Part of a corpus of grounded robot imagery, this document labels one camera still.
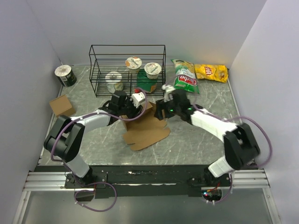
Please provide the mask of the brown cardboard box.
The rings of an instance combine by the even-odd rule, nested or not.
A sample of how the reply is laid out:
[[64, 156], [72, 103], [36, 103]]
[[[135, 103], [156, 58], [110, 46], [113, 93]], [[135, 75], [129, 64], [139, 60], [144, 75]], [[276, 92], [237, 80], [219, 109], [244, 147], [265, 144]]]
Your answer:
[[148, 102], [140, 118], [122, 122], [126, 129], [123, 139], [132, 151], [145, 149], [169, 136], [171, 130], [167, 122], [154, 117], [155, 110], [156, 104]]

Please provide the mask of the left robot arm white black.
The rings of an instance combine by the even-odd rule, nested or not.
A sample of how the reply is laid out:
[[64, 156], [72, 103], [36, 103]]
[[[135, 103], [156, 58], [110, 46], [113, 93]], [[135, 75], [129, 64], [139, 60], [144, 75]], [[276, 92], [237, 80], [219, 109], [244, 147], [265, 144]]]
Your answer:
[[47, 135], [43, 147], [50, 152], [52, 161], [61, 162], [72, 172], [77, 184], [86, 188], [94, 181], [92, 168], [79, 154], [85, 133], [110, 126], [117, 120], [133, 121], [140, 118], [147, 107], [143, 89], [128, 96], [116, 91], [111, 99], [96, 111], [78, 117], [58, 116]]

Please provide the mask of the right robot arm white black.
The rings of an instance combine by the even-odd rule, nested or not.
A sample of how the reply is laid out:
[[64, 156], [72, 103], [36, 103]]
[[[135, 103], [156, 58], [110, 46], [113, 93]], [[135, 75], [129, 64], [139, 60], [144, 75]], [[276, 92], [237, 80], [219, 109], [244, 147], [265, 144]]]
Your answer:
[[200, 105], [192, 105], [186, 91], [163, 85], [164, 98], [156, 101], [155, 117], [159, 120], [179, 116], [181, 120], [204, 129], [224, 144], [224, 155], [211, 163], [204, 174], [205, 183], [216, 185], [221, 176], [240, 170], [260, 154], [250, 126], [217, 118]]

